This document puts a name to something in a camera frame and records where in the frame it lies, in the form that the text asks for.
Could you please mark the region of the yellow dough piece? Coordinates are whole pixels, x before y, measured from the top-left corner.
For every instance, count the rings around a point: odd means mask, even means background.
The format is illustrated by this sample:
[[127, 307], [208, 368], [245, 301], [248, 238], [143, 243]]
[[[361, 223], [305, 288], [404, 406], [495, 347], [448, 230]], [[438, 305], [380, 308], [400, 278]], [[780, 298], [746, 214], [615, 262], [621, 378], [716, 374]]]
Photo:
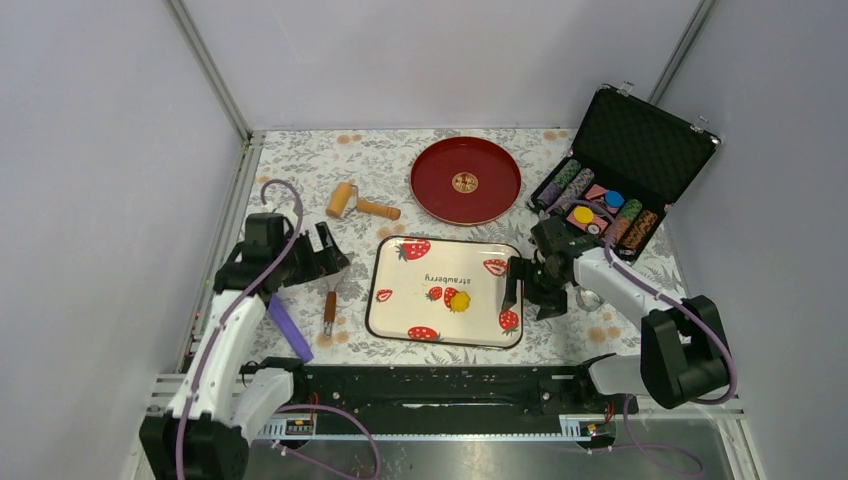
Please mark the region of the yellow dough piece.
[[454, 294], [448, 302], [452, 312], [464, 312], [471, 304], [471, 297], [467, 292], [460, 291]]

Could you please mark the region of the wooden dough roller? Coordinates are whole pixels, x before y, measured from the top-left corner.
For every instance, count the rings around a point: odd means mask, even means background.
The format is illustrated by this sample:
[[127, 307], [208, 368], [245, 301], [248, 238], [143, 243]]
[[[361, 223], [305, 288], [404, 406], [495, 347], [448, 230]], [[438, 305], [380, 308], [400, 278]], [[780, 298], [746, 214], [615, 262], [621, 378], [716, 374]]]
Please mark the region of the wooden dough roller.
[[349, 204], [361, 213], [399, 220], [401, 211], [396, 207], [378, 204], [365, 199], [359, 194], [359, 188], [350, 182], [340, 182], [330, 195], [325, 214], [333, 218], [343, 218]]

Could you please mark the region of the strawberry print rectangular tray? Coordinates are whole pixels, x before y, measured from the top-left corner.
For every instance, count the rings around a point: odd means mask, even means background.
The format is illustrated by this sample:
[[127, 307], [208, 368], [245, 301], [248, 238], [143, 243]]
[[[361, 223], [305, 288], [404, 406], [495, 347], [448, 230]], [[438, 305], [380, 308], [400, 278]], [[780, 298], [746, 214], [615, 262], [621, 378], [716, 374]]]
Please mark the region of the strawberry print rectangular tray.
[[[523, 296], [501, 312], [511, 245], [391, 236], [378, 246], [365, 313], [370, 334], [413, 342], [509, 349], [523, 337]], [[457, 292], [470, 307], [452, 312]]]

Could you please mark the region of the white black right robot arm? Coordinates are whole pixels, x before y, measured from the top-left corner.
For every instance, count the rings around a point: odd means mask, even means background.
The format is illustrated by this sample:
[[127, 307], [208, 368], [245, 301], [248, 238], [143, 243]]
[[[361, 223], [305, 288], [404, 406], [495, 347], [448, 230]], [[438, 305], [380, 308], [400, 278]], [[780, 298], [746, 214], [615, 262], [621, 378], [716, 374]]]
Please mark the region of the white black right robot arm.
[[639, 354], [581, 365], [573, 386], [579, 407], [597, 412], [614, 395], [648, 395], [666, 409], [721, 404], [735, 396], [738, 372], [712, 300], [664, 291], [620, 260], [609, 241], [575, 236], [559, 218], [537, 223], [531, 238], [536, 256], [507, 262], [502, 311], [525, 299], [537, 305], [540, 320], [561, 316], [571, 285], [597, 294], [640, 333]]

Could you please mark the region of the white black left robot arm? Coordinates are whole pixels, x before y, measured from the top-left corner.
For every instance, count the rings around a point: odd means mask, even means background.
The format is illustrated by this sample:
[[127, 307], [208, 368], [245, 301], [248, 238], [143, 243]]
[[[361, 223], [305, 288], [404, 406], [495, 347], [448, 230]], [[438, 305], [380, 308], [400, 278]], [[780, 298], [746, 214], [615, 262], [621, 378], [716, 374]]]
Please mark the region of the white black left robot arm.
[[296, 411], [309, 401], [307, 380], [267, 367], [235, 400], [235, 380], [250, 339], [269, 311], [282, 312], [276, 293], [350, 264], [327, 223], [315, 229], [314, 249], [300, 221], [280, 213], [251, 214], [244, 238], [218, 269], [209, 319], [189, 369], [164, 414], [148, 415], [139, 439], [157, 479], [240, 479], [249, 447], [279, 406]]

